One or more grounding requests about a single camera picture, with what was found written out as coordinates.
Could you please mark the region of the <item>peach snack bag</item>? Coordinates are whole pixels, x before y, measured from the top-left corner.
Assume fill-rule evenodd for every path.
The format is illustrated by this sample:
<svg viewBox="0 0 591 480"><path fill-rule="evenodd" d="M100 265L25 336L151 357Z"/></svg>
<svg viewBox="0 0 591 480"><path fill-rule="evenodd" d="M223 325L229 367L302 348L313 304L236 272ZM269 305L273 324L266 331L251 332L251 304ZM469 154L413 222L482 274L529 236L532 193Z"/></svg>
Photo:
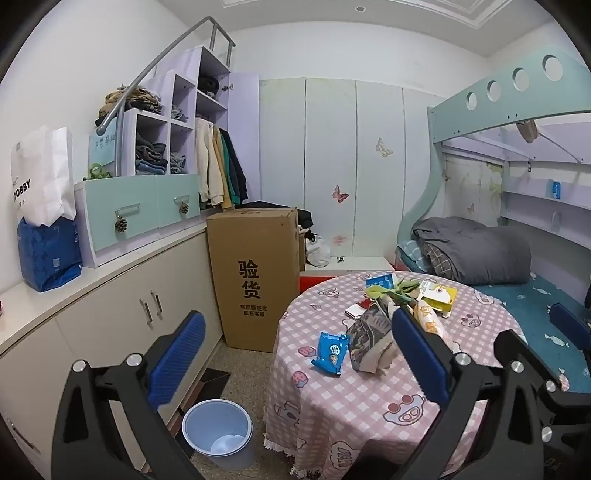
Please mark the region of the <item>peach snack bag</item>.
<svg viewBox="0 0 591 480"><path fill-rule="evenodd" d="M457 352L451 335L427 302L418 300L415 303L413 317L425 332L439 336L453 353Z"/></svg>

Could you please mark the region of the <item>newspaper wrapper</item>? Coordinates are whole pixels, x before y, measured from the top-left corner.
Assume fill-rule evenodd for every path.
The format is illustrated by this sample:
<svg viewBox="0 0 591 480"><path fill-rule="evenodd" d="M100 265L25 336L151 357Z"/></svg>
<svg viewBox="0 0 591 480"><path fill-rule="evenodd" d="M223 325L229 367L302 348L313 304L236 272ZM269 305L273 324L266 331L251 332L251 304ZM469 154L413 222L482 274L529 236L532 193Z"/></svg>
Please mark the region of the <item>newspaper wrapper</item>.
<svg viewBox="0 0 591 480"><path fill-rule="evenodd" d="M391 320L372 305L346 329L353 369L368 374L388 370L397 355Z"/></svg>

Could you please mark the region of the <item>yellow white carton box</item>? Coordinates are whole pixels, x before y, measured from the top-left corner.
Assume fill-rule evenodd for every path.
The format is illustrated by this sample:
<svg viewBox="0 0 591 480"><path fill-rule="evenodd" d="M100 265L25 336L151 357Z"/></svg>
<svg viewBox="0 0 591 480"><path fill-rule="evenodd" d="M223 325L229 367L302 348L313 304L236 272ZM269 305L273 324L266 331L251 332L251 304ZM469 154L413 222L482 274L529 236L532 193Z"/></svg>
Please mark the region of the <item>yellow white carton box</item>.
<svg viewBox="0 0 591 480"><path fill-rule="evenodd" d="M458 295L458 290L434 283L430 280L423 280L419 286L419 299L429 304L439 315L449 318Z"/></svg>

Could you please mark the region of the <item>green plush leaf toy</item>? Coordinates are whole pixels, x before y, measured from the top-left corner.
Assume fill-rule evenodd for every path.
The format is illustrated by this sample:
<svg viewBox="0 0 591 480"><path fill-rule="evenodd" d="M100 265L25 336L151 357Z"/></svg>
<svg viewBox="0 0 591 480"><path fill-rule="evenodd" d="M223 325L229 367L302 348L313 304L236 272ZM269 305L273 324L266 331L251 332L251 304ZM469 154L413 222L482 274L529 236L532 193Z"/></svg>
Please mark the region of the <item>green plush leaf toy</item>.
<svg viewBox="0 0 591 480"><path fill-rule="evenodd" d="M390 298L397 306L409 306L414 308L417 304L417 295L420 282L418 280L404 280L393 289L381 285L372 285L366 288L366 295L377 301L381 298Z"/></svg>

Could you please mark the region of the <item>red white paper box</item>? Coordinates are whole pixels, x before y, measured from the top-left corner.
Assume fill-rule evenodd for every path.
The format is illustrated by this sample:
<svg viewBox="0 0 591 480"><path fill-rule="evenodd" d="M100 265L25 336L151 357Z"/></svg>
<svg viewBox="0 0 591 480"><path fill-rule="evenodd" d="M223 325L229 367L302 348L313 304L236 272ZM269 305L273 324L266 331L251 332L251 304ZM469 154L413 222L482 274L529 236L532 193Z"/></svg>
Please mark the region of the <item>red white paper box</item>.
<svg viewBox="0 0 591 480"><path fill-rule="evenodd" d="M346 308L345 314L352 319L359 318L370 308L370 306L372 306L372 303L373 301L370 298L366 298L362 302L356 302Z"/></svg>

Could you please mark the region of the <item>blue snack packet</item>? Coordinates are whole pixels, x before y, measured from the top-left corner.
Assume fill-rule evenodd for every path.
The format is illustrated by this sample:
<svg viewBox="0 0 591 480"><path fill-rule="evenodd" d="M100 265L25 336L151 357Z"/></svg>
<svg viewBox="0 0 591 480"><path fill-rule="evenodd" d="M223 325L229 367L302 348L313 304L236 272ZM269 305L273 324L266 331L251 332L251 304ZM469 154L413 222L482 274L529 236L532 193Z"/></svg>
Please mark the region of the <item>blue snack packet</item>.
<svg viewBox="0 0 591 480"><path fill-rule="evenodd" d="M329 375L339 376L348 348L349 338L346 334L322 332L318 337L317 354L311 359L311 365Z"/></svg>

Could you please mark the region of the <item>light blue trash bin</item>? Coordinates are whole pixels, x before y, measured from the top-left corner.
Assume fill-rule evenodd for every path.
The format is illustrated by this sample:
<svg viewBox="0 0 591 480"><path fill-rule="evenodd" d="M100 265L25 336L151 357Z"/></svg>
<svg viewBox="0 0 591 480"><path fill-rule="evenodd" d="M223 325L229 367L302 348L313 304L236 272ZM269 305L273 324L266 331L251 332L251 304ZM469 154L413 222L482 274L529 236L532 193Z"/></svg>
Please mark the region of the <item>light blue trash bin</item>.
<svg viewBox="0 0 591 480"><path fill-rule="evenodd" d="M253 463L252 418L235 402L211 399L193 405L181 430L195 452L223 470L245 470Z"/></svg>

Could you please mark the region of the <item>white low cabinet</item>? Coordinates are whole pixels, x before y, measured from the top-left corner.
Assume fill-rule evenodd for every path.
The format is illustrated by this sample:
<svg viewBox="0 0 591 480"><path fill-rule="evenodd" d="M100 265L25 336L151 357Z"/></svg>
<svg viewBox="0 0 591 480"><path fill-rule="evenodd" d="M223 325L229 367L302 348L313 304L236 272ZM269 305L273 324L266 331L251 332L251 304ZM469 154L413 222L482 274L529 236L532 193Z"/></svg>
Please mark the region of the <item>white low cabinet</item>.
<svg viewBox="0 0 591 480"><path fill-rule="evenodd" d="M50 476L58 405L75 361L118 365L146 353L191 311L204 314L204 343L172 400L158 409L171 424L221 340L205 224L84 269L55 290L38 293L21 283L1 303L2 423L43 478Z"/></svg>

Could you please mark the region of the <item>blue white milk carton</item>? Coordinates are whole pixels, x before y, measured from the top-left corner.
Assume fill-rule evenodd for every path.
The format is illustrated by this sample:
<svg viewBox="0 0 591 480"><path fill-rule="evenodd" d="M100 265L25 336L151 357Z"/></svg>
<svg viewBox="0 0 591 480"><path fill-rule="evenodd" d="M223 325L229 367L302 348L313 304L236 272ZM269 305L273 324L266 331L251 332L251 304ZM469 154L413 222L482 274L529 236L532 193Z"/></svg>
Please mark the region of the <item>blue white milk carton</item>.
<svg viewBox="0 0 591 480"><path fill-rule="evenodd" d="M388 290L396 288L398 278L394 272L388 272L381 275L370 277L366 280L366 287L380 286Z"/></svg>

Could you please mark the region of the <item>grey folded blanket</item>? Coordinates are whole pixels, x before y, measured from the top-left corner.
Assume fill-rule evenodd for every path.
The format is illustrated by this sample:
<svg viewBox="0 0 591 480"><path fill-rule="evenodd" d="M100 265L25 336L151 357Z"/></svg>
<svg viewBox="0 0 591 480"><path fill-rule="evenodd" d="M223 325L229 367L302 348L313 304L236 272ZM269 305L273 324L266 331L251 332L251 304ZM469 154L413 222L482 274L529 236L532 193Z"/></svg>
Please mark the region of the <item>grey folded blanket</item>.
<svg viewBox="0 0 591 480"><path fill-rule="evenodd" d="M531 248L510 226L487 227L462 217L431 217L413 227L414 239L436 275L465 285L525 284Z"/></svg>

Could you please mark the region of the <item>tall brown cardboard box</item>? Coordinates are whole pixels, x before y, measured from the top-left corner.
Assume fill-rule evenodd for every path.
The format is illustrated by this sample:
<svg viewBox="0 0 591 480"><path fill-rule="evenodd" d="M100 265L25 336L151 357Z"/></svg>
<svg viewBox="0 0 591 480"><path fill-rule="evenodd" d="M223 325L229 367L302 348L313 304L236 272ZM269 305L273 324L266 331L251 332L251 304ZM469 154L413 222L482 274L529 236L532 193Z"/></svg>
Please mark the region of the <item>tall brown cardboard box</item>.
<svg viewBox="0 0 591 480"><path fill-rule="evenodd" d="M226 344L272 352L280 319L298 295L297 210L228 210L207 219L206 233Z"/></svg>

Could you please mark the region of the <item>pink checkered tablecloth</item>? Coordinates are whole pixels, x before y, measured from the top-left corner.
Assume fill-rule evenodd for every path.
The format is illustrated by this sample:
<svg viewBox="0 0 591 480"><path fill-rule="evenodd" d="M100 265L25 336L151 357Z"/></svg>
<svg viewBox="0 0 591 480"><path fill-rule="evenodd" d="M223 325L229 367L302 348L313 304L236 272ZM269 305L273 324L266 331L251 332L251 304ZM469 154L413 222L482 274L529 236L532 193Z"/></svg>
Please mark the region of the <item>pink checkered tablecloth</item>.
<svg viewBox="0 0 591 480"><path fill-rule="evenodd" d="M287 455L297 478L317 474L341 479L363 453L404 462L439 411L401 355L376 374L356 371L349 359L338 376L312 365L321 334L339 335L352 325L346 308L363 302L370 276L356 272L319 282L295 298L280 320L263 414L263 445ZM457 292L450 315L442 320L457 349L494 366L494 338L513 329L571 389L585 386L582 358L549 321L555 303L578 312L579 303L564 291L537 275L526 284L509 286L430 280Z"/></svg>

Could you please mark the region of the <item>red storage box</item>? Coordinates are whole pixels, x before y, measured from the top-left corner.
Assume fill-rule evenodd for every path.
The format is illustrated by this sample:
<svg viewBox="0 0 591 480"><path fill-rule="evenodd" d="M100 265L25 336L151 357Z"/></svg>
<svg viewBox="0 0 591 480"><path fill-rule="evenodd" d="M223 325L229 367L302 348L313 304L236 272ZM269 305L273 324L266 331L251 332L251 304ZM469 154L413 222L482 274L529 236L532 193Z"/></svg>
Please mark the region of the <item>red storage box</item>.
<svg viewBox="0 0 591 480"><path fill-rule="evenodd" d="M384 257L332 257L325 267L307 264L300 273L298 286L300 293L304 293L319 283L342 275L353 274L370 278L393 271L393 265Z"/></svg>

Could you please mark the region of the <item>white plastic bag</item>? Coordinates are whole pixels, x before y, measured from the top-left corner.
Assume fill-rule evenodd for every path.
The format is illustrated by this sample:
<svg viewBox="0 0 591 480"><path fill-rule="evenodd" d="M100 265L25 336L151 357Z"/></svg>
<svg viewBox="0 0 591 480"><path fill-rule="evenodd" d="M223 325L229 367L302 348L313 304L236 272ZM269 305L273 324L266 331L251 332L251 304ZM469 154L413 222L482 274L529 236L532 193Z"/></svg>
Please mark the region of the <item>white plastic bag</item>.
<svg viewBox="0 0 591 480"><path fill-rule="evenodd" d="M329 265L332 258L332 250L325 239L320 235L315 235L314 239L305 239L305 259L311 266L325 268Z"/></svg>

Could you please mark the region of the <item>teal drawer unit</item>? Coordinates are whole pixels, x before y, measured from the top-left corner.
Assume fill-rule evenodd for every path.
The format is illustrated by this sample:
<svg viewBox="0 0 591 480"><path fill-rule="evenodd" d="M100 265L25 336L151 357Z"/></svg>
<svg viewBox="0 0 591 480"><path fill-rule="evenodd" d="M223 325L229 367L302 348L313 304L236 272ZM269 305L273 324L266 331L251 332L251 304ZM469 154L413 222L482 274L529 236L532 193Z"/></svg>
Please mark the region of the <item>teal drawer unit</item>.
<svg viewBox="0 0 591 480"><path fill-rule="evenodd" d="M202 220L197 174L144 175L74 187L83 265L97 268Z"/></svg>

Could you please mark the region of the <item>blue paper bag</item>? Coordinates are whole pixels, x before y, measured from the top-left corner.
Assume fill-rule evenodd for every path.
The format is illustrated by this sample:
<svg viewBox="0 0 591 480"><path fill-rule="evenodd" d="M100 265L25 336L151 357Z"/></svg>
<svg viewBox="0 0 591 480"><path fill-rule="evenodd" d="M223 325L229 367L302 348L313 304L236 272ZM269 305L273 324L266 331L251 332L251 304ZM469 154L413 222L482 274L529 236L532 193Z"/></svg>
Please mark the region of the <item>blue paper bag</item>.
<svg viewBox="0 0 591 480"><path fill-rule="evenodd" d="M32 226L21 219L17 245L24 282L37 292L59 288L77 278L82 257L76 223L59 218L51 226Z"/></svg>

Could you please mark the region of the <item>hanging clothes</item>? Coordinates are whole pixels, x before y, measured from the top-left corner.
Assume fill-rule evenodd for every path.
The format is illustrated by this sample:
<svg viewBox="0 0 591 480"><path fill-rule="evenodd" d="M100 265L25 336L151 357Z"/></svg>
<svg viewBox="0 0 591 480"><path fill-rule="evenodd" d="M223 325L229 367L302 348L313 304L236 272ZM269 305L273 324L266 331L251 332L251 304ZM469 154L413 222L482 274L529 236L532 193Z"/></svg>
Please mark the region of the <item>hanging clothes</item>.
<svg viewBox="0 0 591 480"><path fill-rule="evenodd" d="M200 117L194 127L200 202L222 210L242 205L249 194L228 131Z"/></svg>

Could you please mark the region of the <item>white paper bag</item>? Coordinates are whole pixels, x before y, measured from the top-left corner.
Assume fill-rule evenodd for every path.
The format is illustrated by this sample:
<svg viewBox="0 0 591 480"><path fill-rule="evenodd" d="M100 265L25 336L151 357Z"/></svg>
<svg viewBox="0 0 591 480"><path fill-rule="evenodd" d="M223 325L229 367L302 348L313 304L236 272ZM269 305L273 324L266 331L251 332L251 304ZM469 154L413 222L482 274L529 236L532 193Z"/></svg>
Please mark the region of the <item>white paper bag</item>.
<svg viewBox="0 0 591 480"><path fill-rule="evenodd" d="M11 150L13 205L18 219L34 227L76 217L72 141L67 127L46 125Z"/></svg>

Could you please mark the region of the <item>metal stair handrail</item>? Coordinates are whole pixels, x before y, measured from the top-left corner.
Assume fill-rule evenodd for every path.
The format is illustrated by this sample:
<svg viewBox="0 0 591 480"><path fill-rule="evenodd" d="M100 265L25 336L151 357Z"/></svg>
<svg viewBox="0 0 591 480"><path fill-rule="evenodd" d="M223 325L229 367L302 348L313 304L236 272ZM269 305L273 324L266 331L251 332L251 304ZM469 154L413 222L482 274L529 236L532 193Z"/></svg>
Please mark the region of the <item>metal stair handrail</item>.
<svg viewBox="0 0 591 480"><path fill-rule="evenodd" d="M225 59L221 64L230 69L232 61L232 53L235 51L238 43L235 42L228 31L226 31L221 23L219 23L214 16L208 15L201 18L197 23L190 26L179 36L177 36L171 43L169 43L161 52L159 52L136 76L131 80L123 89L118 88L116 92L119 94L115 103L111 103L112 107L110 110L101 117L99 124L95 126L95 134L97 137L103 137L110 131L110 125L115 123L114 130L114 150L112 172L114 177L120 177L122 175L123 168L123 119L126 111L126 106L131 95L140 86L145 87L146 80L152 80L157 76L158 67L161 62L167 63L166 58L174 53L179 46L181 46L186 39L191 37L195 31L204 27L204 25L211 26L211 35L209 35L209 42L206 49L210 54L215 49L215 43L218 36L221 36L228 46L226 47Z"/></svg>

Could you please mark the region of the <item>purple cubby shelf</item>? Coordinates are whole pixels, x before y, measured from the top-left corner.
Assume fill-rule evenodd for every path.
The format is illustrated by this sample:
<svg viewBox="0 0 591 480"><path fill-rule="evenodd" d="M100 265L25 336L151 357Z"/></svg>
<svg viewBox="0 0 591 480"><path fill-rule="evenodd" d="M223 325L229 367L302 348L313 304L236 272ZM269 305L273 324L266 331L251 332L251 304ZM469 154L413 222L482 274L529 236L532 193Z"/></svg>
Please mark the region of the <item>purple cubby shelf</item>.
<svg viewBox="0 0 591 480"><path fill-rule="evenodd" d="M123 119L121 176L135 174L135 137L165 145L165 156L185 157L185 171L197 173L194 120L203 118L228 131L245 174L249 202L262 199L259 162L259 75L233 72L204 46L161 62L157 76L145 81L161 111L129 109Z"/></svg>

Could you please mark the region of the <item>pink butterfly wall sticker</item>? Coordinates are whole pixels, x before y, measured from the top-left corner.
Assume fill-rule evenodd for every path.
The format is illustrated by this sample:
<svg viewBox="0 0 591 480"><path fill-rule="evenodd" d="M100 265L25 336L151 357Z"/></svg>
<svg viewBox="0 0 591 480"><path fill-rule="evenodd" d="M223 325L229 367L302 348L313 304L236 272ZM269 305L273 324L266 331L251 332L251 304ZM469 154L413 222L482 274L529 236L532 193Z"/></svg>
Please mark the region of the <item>pink butterfly wall sticker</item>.
<svg viewBox="0 0 591 480"><path fill-rule="evenodd" d="M335 189L332 191L332 199L342 204L349 198L349 193L342 191L339 185L335 185Z"/></svg>

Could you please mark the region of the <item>teal bunk bed frame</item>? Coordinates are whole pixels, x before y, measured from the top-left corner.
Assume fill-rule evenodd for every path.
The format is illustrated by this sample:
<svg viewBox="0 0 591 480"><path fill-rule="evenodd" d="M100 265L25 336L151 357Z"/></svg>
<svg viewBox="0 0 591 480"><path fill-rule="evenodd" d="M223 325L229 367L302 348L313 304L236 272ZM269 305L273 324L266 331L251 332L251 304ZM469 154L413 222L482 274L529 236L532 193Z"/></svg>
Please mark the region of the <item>teal bunk bed frame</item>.
<svg viewBox="0 0 591 480"><path fill-rule="evenodd" d="M427 111L430 173L403 217L399 252L410 269L437 278L413 236L431 217L510 226L530 245L531 274L580 305L560 303L549 321L583 360L590 389L590 70L545 48Z"/></svg>

